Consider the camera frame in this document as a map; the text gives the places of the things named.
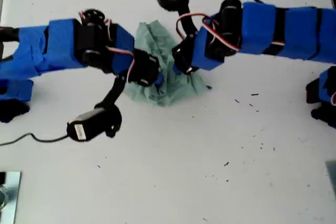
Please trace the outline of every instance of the white label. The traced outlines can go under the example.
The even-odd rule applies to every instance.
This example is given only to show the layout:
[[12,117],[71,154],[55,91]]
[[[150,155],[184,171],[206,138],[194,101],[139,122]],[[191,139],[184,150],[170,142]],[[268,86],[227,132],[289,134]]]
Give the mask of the white label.
[[86,140],[84,127],[81,124],[75,124],[75,130],[77,133],[78,140]]

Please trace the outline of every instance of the metal plate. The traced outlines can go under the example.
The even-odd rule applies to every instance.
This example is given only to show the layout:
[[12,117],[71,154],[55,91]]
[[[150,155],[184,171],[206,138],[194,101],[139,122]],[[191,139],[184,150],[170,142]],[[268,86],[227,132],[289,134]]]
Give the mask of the metal plate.
[[0,224],[14,224],[21,172],[2,172],[0,178],[4,181],[3,186],[8,195],[8,202],[0,211]]

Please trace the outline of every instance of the black bracket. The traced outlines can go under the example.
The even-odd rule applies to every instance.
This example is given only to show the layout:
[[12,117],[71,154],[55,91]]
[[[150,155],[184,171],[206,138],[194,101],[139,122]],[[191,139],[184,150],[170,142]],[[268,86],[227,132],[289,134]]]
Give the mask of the black bracket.
[[195,38],[196,34],[190,34],[172,49],[177,69],[187,75],[198,70],[197,67],[192,67]]

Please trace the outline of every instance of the green cloth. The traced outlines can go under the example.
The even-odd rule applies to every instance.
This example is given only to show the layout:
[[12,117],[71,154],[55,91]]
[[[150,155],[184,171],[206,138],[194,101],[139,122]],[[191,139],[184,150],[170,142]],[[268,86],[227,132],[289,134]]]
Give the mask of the green cloth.
[[150,24],[140,23],[136,32],[135,48],[158,57],[164,82],[159,87],[152,85],[147,88],[135,83],[127,84],[125,94],[133,101],[146,101],[152,105],[170,106],[211,89],[206,86],[198,73],[186,76],[174,72],[172,48],[176,45],[172,36],[159,21],[156,20]]

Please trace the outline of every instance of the robotic arm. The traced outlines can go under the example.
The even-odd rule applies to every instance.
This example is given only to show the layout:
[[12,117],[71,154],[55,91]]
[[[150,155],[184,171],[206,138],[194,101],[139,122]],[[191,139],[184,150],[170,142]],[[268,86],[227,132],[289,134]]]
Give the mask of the robotic arm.
[[[223,1],[214,15],[190,13],[189,0],[157,0],[161,7],[178,12],[176,31],[183,39],[173,49],[176,72],[191,74],[213,70],[237,52],[290,59],[336,63],[336,10],[315,7],[278,8],[256,2]],[[197,31],[192,16],[203,16]],[[178,29],[182,22],[186,37]],[[307,102],[322,102],[312,111],[336,128],[336,67],[307,86]]]
[[160,84],[159,61],[134,49],[134,38],[103,13],[90,9],[76,19],[53,20],[48,26],[1,28],[0,41],[17,41],[13,55],[0,62],[0,121],[26,113],[33,82],[29,78],[64,70],[94,67],[116,76],[111,91],[95,109],[80,115],[67,126],[76,141],[89,141],[102,132],[114,137],[122,117],[115,102],[126,82],[142,86]]

